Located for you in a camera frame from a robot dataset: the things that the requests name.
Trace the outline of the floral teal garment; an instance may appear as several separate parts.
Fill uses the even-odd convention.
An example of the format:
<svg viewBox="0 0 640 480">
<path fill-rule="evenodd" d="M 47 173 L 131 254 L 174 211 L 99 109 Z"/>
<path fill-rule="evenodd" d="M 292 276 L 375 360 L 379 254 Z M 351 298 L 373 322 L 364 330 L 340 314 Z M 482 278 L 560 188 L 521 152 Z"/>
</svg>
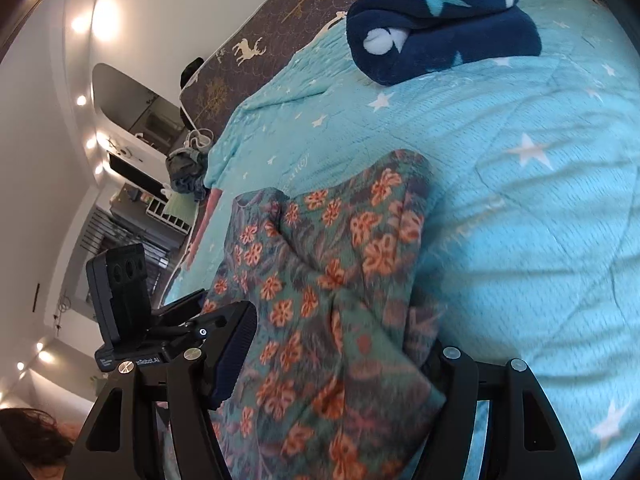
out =
<svg viewBox="0 0 640 480">
<path fill-rule="evenodd" d="M 439 310 L 416 288 L 428 165 L 398 150 L 290 197 L 235 197 L 206 312 L 247 300 L 257 330 L 210 413 L 235 479 L 398 479 L 445 398 L 424 364 Z"/>
</svg>

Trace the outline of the pile of dark clothes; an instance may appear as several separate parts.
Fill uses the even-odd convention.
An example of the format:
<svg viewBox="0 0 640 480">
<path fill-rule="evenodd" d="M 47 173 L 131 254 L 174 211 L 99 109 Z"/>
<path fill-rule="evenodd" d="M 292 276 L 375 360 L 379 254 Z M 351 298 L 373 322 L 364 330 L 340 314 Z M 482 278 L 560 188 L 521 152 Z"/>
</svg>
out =
<svg viewBox="0 0 640 480">
<path fill-rule="evenodd" d="M 179 148 L 166 158 L 171 189 L 179 194 L 192 195 L 201 202 L 208 194 L 204 185 L 206 156 L 194 148 Z"/>
</svg>

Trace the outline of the green pillow at bedside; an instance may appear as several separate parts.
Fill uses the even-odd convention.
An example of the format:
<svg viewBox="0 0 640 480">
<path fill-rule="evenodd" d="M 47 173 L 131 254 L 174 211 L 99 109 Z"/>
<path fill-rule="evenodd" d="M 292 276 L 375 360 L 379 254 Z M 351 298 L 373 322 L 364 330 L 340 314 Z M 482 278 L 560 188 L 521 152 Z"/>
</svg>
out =
<svg viewBox="0 0 640 480">
<path fill-rule="evenodd" d="M 165 205 L 163 214 L 174 217 L 188 226 L 192 226 L 197 212 L 198 202 L 194 200 L 192 194 L 172 192 Z"/>
</svg>

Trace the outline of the folded coral pink garment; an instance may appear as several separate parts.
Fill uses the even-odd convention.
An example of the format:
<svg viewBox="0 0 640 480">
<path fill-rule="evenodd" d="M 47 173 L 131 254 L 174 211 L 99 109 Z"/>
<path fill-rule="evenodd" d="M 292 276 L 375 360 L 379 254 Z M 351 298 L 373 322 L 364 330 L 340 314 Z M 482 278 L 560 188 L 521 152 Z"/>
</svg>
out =
<svg viewBox="0 0 640 480">
<path fill-rule="evenodd" d="M 200 248 L 204 234 L 208 227 L 209 221 L 213 217 L 221 195 L 222 191 L 220 188 L 212 188 L 207 195 L 205 203 L 198 207 L 194 230 L 190 235 L 189 244 L 186 248 L 186 255 L 184 256 L 182 262 L 182 267 L 184 270 L 189 270 L 192 266 L 196 253 L 198 252 L 198 248 Z"/>
</svg>

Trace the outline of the light blue star quilt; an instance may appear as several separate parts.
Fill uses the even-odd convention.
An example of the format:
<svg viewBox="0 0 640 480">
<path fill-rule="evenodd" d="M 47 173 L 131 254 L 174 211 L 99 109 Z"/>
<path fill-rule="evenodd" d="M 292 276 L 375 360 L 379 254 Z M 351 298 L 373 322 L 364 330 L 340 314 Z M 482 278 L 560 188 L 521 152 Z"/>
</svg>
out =
<svg viewBox="0 0 640 480">
<path fill-rule="evenodd" d="M 398 150 L 428 194 L 416 288 L 444 347 L 533 373 L 570 444 L 553 479 L 614 476 L 639 433 L 639 57 L 590 0 L 520 0 L 538 56 L 382 86 L 346 18 L 243 101 L 207 159 L 221 198 L 169 297 L 208 293 L 239 195 L 332 188 Z"/>
</svg>

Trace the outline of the navy star fleece garment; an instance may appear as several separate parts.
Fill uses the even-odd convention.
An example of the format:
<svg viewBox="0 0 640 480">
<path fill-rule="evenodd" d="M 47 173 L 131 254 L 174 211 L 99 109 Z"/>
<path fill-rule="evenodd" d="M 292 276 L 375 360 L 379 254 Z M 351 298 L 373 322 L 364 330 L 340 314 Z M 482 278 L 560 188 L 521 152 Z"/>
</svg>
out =
<svg viewBox="0 0 640 480">
<path fill-rule="evenodd" d="M 357 0 L 346 16 L 356 66 L 392 86 L 454 66 L 538 56 L 542 44 L 520 0 Z"/>
</svg>

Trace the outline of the grey deer pattern mattress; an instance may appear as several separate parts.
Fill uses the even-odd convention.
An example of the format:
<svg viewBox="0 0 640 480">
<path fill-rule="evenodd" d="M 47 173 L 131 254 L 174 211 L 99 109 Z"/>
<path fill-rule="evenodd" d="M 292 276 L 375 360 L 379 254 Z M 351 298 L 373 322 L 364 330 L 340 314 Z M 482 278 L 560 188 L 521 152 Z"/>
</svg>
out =
<svg viewBox="0 0 640 480">
<path fill-rule="evenodd" d="M 181 75 L 182 118 L 220 136 L 233 111 L 290 62 L 293 55 L 343 21 L 355 0 L 266 0 L 208 58 Z"/>
</svg>

